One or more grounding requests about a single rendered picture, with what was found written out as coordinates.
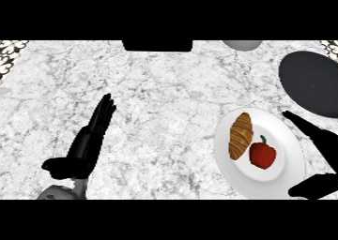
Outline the red bell pepper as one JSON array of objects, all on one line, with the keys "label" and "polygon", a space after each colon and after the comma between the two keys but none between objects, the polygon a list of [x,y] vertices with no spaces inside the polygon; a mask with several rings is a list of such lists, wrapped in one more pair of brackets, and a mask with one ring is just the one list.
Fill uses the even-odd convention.
[{"label": "red bell pepper", "polygon": [[265,170],[273,165],[276,156],[276,149],[267,144],[264,136],[259,136],[259,142],[253,142],[249,147],[250,164]]}]

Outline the dark grey round pan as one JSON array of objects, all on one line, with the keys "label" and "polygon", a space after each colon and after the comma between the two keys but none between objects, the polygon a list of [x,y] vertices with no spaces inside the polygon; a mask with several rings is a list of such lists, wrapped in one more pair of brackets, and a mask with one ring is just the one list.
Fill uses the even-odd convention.
[{"label": "dark grey round pan", "polygon": [[338,118],[338,63],[318,53],[289,53],[279,64],[281,88],[296,104],[323,117]]}]

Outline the grey round object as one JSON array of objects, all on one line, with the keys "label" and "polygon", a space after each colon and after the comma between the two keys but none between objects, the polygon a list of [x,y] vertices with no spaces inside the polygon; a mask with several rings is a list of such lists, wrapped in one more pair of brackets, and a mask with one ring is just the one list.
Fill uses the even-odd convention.
[{"label": "grey round object", "polygon": [[222,43],[236,51],[249,52],[261,44],[259,40],[224,40]]}]

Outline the brown croissant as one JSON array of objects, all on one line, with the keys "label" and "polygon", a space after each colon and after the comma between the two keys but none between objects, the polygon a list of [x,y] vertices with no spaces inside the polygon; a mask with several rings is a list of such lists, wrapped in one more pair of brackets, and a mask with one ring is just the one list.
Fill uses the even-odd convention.
[{"label": "brown croissant", "polygon": [[252,142],[250,116],[243,112],[230,127],[228,154],[231,160],[237,160]]}]

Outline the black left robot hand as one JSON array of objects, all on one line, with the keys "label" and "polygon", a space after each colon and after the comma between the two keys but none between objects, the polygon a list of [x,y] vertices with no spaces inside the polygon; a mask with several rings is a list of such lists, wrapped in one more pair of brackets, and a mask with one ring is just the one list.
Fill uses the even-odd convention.
[{"label": "black left robot hand", "polygon": [[88,124],[78,131],[66,157],[48,158],[41,165],[41,169],[55,180],[88,178],[97,164],[103,135],[115,111],[113,99],[109,94],[104,94]]}]

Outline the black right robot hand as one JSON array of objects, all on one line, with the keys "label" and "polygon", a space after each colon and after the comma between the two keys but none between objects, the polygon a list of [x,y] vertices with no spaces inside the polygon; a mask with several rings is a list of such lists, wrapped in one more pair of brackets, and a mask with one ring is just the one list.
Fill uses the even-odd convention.
[{"label": "black right robot hand", "polygon": [[317,200],[338,191],[338,135],[329,130],[318,128],[290,111],[284,111],[281,116],[290,120],[311,140],[333,170],[333,173],[315,173],[287,190],[290,197]]}]

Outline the white round plate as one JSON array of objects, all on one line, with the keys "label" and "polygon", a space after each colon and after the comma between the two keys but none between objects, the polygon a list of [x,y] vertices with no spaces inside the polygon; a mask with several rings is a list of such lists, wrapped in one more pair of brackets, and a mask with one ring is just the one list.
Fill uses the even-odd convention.
[{"label": "white round plate", "polygon": [[214,159],[231,188],[248,199],[286,200],[304,181],[304,154],[296,137],[267,111],[237,108],[214,132]]}]

